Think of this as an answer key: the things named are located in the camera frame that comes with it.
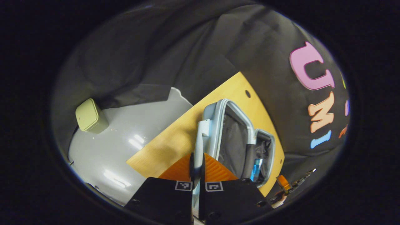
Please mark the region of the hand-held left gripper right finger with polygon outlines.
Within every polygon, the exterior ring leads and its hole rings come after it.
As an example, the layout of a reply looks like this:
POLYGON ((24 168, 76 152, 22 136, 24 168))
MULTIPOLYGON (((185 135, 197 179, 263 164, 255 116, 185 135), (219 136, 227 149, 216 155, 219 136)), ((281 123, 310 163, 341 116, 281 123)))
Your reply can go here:
POLYGON ((200 221, 206 225, 249 225, 271 214, 271 204, 250 179, 207 181, 212 163, 219 164, 204 154, 198 196, 200 221))

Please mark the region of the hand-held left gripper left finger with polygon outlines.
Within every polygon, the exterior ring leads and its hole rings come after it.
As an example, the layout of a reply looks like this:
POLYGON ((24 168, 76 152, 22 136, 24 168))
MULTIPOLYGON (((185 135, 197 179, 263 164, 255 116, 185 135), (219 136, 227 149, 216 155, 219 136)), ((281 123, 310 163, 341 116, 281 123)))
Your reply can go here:
POLYGON ((159 177, 147 178, 125 208, 162 225, 194 224, 193 171, 193 154, 190 153, 159 177))

